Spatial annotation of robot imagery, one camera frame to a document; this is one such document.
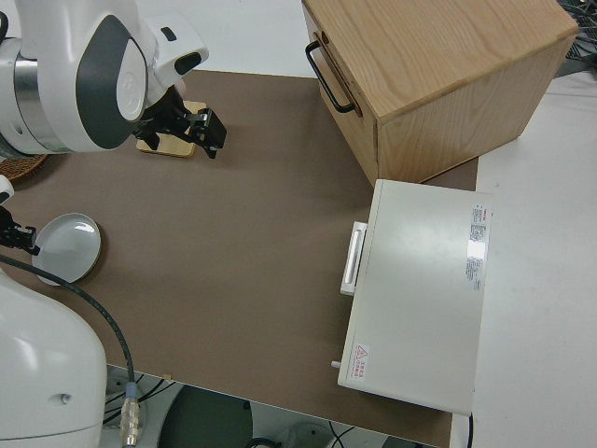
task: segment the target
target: sticker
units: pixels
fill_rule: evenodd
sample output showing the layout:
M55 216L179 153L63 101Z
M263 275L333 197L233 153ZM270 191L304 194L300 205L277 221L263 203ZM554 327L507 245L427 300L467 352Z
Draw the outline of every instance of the sticker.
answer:
M351 378L353 380L365 381L365 374L367 373L367 363L369 359L368 345L358 343L353 349L353 367L351 368Z
M487 254L487 225L490 213L488 208L477 204L473 207L470 217L465 275L468 284L476 291L483 288L483 269Z

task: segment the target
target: brown table surface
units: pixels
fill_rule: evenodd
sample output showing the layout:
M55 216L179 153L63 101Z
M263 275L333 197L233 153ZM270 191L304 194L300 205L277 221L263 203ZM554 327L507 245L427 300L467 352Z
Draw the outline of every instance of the brown table surface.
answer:
M78 284L122 327L135 369L244 399L448 446L451 415L337 385L351 299L340 279L373 188L309 78L196 72L187 98L228 127L209 160L115 151L55 156L17 186L17 222L86 214L102 255ZM476 163L432 183L473 189ZM3 248L3 253L28 259ZM107 360L110 328L70 293L7 268L80 313Z

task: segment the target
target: case handle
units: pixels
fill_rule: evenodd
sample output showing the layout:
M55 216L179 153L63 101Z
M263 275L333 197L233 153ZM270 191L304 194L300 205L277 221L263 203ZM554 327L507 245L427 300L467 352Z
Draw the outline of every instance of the case handle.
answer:
M314 51L315 49L318 49L320 47L321 47L321 44L319 43L318 40L315 40L314 42L312 42L311 44L309 44L307 46L307 48L305 49L305 53L307 55L307 61L309 61L309 64L311 65L313 71L315 72L317 79L319 79L319 83L321 84L321 87L324 88L324 91L326 92L327 97L329 98L329 101L332 103L334 108L341 114L346 114L346 113L354 110L354 103L349 103L348 105L341 105L340 103L338 103L338 100L334 96L334 93L332 93L332 90L327 85L327 82L324 79L324 76L322 75L321 71L319 70L319 67L317 67L315 60L313 59L313 57L311 55L312 51Z
M356 277L358 276L358 268L361 262L366 232L366 223L358 221L354 223L351 242L348 246L346 265L344 266L344 275L342 276L342 284L340 286L340 292L347 296L353 296L354 290L356 289Z

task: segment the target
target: wooden crate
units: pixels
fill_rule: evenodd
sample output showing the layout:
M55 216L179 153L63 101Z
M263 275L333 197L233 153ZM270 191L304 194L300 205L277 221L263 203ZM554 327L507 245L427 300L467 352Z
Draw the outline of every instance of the wooden crate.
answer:
M554 0L302 1L313 62L354 110L322 96L371 183L424 182L518 137L577 32Z

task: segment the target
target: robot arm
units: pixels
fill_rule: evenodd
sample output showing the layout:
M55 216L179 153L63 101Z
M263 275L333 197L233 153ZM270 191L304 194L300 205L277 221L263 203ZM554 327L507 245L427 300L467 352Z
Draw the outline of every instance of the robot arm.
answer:
M171 133L205 148L226 129L174 84L208 57L180 15L140 18L123 0L17 0L22 39L0 45L0 157L113 149Z
M16 5L22 39L5 38L0 14L0 160L108 150L131 134L155 149L158 133L170 133L211 158L223 146L226 129L213 111L191 113L174 86L208 56L184 18L144 21L132 0ZM0 176L0 203L14 192L5 181ZM34 253L35 230L0 208L0 245ZM3 378L19 379L0 412L0 445L96 448L105 387L99 340L75 313L1 270L0 297L0 352L10 364ZM127 447L138 435L133 389L123 410Z

